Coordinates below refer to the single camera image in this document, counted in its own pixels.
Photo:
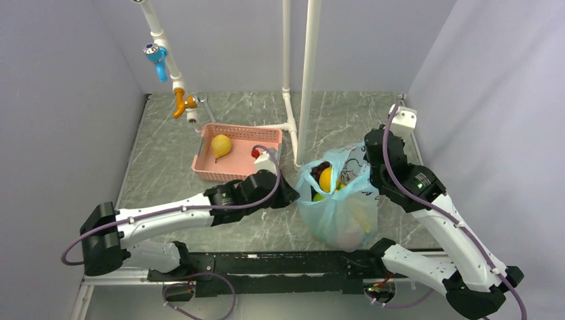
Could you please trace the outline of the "light blue plastic bag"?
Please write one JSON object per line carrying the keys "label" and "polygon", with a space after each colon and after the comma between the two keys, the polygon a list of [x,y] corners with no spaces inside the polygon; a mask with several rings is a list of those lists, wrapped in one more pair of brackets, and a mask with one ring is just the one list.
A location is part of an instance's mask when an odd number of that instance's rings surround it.
{"label": "light blue plastic bag", "polygon": [[[300,194],[298,212],[309,231],[333,249],[352,252],[367,245],[378,233],[379,191],[369,181],[365,146],[357,143],[331,149],[321,159],[302,165],[294,187]],[[331,164],[332,188],[321,190],[310,171],[323,161]],[[312,202],[315,193],[326,199]]]}

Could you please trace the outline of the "yellow fake pear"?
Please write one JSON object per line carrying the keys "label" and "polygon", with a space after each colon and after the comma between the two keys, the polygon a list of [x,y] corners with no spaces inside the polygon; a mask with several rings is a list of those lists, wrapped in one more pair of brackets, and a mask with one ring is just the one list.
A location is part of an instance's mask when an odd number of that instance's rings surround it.
{"label": "yellow fake pear", "polygon": [[211,141],[211,149],[215,159],[228,155],[232,148],[231,138],[227,135],[216,135]]}

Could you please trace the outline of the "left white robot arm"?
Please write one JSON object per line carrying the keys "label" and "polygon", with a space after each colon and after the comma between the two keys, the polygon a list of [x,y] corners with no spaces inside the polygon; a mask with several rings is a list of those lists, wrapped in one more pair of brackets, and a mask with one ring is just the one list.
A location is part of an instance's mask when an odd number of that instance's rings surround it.
{"label": "left white robot arm", "polygon": [[187,246],[155,243],[153,237],[239,222],[260,209],[288,207],[298,198],[282,175],[260,170],[164,205],[116,210],[112,202],[102,203],[80,228],[85,274],[100,276],[128,266],[184,279],[192,268]]}

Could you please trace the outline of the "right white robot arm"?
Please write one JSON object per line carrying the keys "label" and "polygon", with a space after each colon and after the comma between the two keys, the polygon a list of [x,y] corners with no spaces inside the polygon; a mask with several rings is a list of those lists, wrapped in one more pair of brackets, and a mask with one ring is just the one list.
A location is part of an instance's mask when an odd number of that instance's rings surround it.
{"label": "right white robot arm", "polygon": [[369,182],[381,195],[401,206],[435,238],[451,262],[441,263],[382,238],[368,251],[367,267],[382,277],[387,272],[414,279],[444,295],[467,319],[497,312],[507,292],[523,280],[517,266],[507,266],[479,241],[456,210],[446,187],[429,168],[409,163],[404,141],[384,127],[364,136]]}

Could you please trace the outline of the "green fake lime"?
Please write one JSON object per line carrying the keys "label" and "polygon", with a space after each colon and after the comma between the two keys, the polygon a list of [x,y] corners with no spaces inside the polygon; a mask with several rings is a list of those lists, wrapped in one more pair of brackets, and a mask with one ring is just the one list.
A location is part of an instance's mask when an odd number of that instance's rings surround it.
{"label": "green fake lime", "polygon": [[312,202],[319,202],[319,201],[323,201],[324,199],[326,199],[326,197],[324,195],[321,195],[320,193],[315,193],[312,196]]}

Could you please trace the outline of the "dark fake grapes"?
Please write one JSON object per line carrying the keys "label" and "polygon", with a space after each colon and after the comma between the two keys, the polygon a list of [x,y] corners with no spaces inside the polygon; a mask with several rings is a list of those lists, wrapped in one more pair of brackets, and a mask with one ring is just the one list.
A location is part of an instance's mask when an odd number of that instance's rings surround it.
{"label": "dark fake grapes", "polygon": [[313,167],[310,171],[310,175],[312,176],[312,178],[319,183],[320,177],[323,173],[323,171],[325,169],[328,169],[331,167],[331,164],[328,161],[323,161],[322,163],[320,163],[319,165]]}

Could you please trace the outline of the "yellow fake lemon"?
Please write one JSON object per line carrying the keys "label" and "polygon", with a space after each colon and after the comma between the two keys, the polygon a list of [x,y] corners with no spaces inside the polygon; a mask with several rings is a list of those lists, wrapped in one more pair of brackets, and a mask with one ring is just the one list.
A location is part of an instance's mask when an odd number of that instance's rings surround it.
{"label": "yellow fake lemon", "polygon": [[327,167],[323,171],[321,171],[318,184],[322,191],[325,193],[330,193],[332,188],[331,183],[331,175],[332,175],[332,168]]}

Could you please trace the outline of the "pink plastic basket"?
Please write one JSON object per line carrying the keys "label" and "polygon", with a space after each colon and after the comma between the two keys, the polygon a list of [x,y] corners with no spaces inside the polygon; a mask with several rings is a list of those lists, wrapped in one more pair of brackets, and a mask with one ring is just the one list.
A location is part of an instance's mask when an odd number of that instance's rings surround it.
{"label": "pink plastic basket", "polygon": [[[232,142],[231,151],[219,160],[211,151],[211,142],[217,135],[226,135]],[[280,129],[220,123],[204,125],[201,137],[201,146],[199,153],[194,156],[192,170],[201,179],[220,182],[244,179],[256,172],[255,158],[251,155],[255,145],[278,151],[283,142]]]}

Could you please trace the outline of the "silver wrench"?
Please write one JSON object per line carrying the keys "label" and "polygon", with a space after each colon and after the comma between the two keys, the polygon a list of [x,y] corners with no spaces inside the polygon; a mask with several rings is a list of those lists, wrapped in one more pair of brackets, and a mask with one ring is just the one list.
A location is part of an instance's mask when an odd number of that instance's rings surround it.
{"label": "silver wrench", "polygon": [[208,100],[208,96],[206,94],[202,94],[198,97],[199,103],[205,108],[205,111],[207,112],[207,115],[209,116],[209,120],[211,123],[216,123],[217,119],[211,109],[211,106],[209,105],[209,100]]}

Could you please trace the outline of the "orange plastic faucet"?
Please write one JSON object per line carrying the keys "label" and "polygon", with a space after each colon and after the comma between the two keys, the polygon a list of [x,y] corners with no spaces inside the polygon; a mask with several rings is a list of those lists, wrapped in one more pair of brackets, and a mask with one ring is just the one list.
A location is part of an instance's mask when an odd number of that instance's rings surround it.
{"label": "orange plastic faucet", "polygon": [[185,91],[181,88],[176,88],[173,90],[175,95],[175,107],[173,111],[173,117],[178,119],[187,109],[195,109],[198,107],[197,98],[194,95],[189,95],[184,98]]}

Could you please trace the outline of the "blue plastic faucet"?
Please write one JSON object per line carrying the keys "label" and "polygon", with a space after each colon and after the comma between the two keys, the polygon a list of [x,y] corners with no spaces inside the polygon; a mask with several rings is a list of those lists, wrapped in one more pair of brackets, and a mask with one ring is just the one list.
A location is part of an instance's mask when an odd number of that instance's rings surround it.
{"label": "blue plastic faucet", "polygon": [[143,53],[147,60],[154,65],[159,81],[167,82],[166,57],[168,51],[156,43],[149,43],[143,48]]}

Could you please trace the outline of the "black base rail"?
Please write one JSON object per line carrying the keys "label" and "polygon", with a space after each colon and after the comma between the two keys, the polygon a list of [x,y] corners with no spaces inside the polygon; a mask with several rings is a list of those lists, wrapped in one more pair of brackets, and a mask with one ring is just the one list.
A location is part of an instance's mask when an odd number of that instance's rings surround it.
{"label": "black base rail", "polygon": [[162,274],[151,283],[190,282],[196,297],[218,295],[341,292],[361,294],[366,285],[391,282],[367,250],[189,253],[189,268]]}

